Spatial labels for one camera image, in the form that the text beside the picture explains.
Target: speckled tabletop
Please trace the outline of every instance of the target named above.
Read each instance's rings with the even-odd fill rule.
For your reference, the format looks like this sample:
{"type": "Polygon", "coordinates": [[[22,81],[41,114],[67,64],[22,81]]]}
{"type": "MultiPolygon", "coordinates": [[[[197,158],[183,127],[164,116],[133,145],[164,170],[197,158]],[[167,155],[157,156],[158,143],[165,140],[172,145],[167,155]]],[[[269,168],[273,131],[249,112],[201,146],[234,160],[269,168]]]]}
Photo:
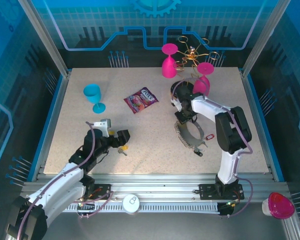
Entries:
{"type": "MultiPolygon", "coordinates": [[[[183,73],[190,77],[191,68],[183,73]]],[[[218,67],[208,76],[209,98],[219,104],[243,108],[252,133],[252,155],[241,159],[239,172],[268,172],[265,157],[253,121],[246,93],[236,67],[218,67]]],[[[181,78],[167,79],[160,67],[149,68],[75,68],[72,70],[61,112],[54,132],[45,173],[58,173],[71,155],[83,144],[89,130],[86,121],[111,119],[112,131],[128,129],[131,138],[127,156],[110,148],[109,155],[91,173],[98,174],[199,174],[217,173],[221,149],[216,137],[200,146],[203,156],[186,148],[174,129],[177,111],[170,102],[170,87],[181,78]],[[95,114],[93,104],[83,94],[86,85],[96,83],[102,92],[101,102],[106,105],[102,114],[95,114]],[[159,100],[143,111],[133,114],[124,98],[147,87],[159,100]]],[[[216,134],[215,124],[199,116],[197,122],[205,135],[216,134]]],[[[198,133],[190,128],[193,135],[198,133]]]]}

